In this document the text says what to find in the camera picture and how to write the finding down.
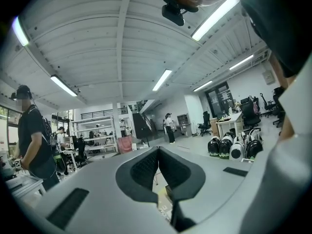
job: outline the floor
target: floor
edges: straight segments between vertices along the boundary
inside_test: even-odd
[[[269,116],[269,118],[263,116],[260,118],[261,122],[259,123],[259,126],[261,128],[261,134],[263,139],[263,149],[270,151],[275,144],[277,143],[279,132],[281,131],[281,128],[277,128],[273,125],[273,121],[278,120],[275,116]],[[163,142],[159,144],[159,146],[163,146],[165,148],[176,148],[185,152],[190,152],[197,155],[207,156],[210,157],[208,154],[207,145],[210,139],[213,136],[211,135],[204,135],[196,136],[196,137],[188,137],[188,138],[177,138],[175,140],[174,144],[169,144],[167,142]],[[154,181],[153,184],[153,192],[158,193],[160,192],[166,185],[167,182],[158,170],[157,173],[157,182],[158,185],[156,185],[156,182]]]

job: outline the black rubber pad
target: black rubber pad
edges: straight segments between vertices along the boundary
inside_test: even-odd
[[[227,167],[224,169],[225,172],[230,173],[230,174],[234,174],[234,175],[238,175],[238,176],[242,176],[242,177],[246,177],[247,176],[247,171],[244,170],[240,170],[240,169],[235,169],[232,167]]]
[[[47,220],[64,230],[88,194],[89,192],[84,189],[74,189],[47,217]]]

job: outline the white ceiling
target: white ceiling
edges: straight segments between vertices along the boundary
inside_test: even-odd
[[[199,42],[191,34],[219,4],[185,14],[183,27],[162,17],[163,5],[162,0],[33,0],[19,16],[30,44],[22,47],[11,31],[0,52],[0,92],[9,96],[26,84],[36,102],[53,112],[160,99],[228,78],[228,67],[266,50],[240,4]],[[174,72],[153,92],[165,69]],[[79,88],[79,97],[56,86],[52,74]]]

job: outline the cardboard box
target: cardboard box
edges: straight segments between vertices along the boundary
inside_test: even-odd
[[[218,126],[216,125],[217,121],[218,121],[217,118],[212,118],[210,120],[211,130],[212,130],[214,136],[220,137]]]

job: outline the fluorescent light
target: fluorescent light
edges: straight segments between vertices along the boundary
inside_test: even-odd
[[[232,70],[232,69],[238,67],[239,65],[241,65],[242,63],[248,61],[249,59],[251,59],[251,58],[253,58],[253,57],[254,57],[254,55],[251,55],[251,56],[247,57],[246,59],[243,59],[241,62],[239,62],[238,64],[234,65],[232,68],[230,68],[230,70]]]
[[[6,118],[10,118],[10,117],[8,117],[8,116],[4,116],[4,115],[0,115],[0,116],[2,116],[2,117],[6,117]]]
[[[157,91],[160,86],[164,83],[164,81],[168,78],[171,74],[172,70],[166,69],[165,72],[160,77],[159,81],[157,82],[156,86],[153,88],[153,91]]]
[[[209,85],[209,84],[212,83],[212,82],[213,82],[212,80],[211,80],[211,81],[208,81],[207,83],[205,83],[204,85],[200,86],[199,88],[196,88],[196,89],[194,90],[194,92],[196,92],[196,91],[202,89],[203,87],[206,87],[207,85]]]
[[[199,41],[239,0],[226,0],[213,14],[194,32],[192,38]]]
[[[58,86],[60,86],[62,89],[64,89],[67,93],[69,93],[71,96],[76,97],[77,94],[69,88],[58,76],[52,75],[51,80],[54,81]]]
[[[16,17],[13,21],[12,24],[13,30],[15,32],[15,35],[17,36],[17,38],[19,39],[19,42],[21,43],[21,45],[24,47],[26,46],[29,41],[25,35],[25,33],[23,32],[21,26],[20,26],[20,21],[19,21],[19,17]]]

